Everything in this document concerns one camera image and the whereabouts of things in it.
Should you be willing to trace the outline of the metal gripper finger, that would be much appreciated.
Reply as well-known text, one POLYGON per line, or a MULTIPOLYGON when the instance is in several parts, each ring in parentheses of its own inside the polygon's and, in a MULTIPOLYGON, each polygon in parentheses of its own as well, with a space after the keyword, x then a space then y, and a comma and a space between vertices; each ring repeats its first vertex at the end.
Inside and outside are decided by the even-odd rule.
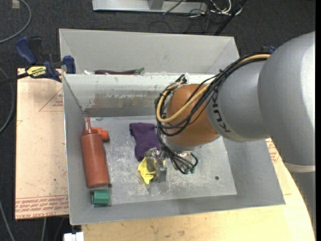
POLYGON ((158 156, 158 151, 157 148, 151 148, 144 154, 145 159, 146 159, 146 166, 147 169, 150 173, 154 173, 157 175, 157 156, 158 156))
POLYGON ((158 160, 156 162, 156 181, 164 182, 166 181, 167 167, 164 165, 164 161, 158 160))

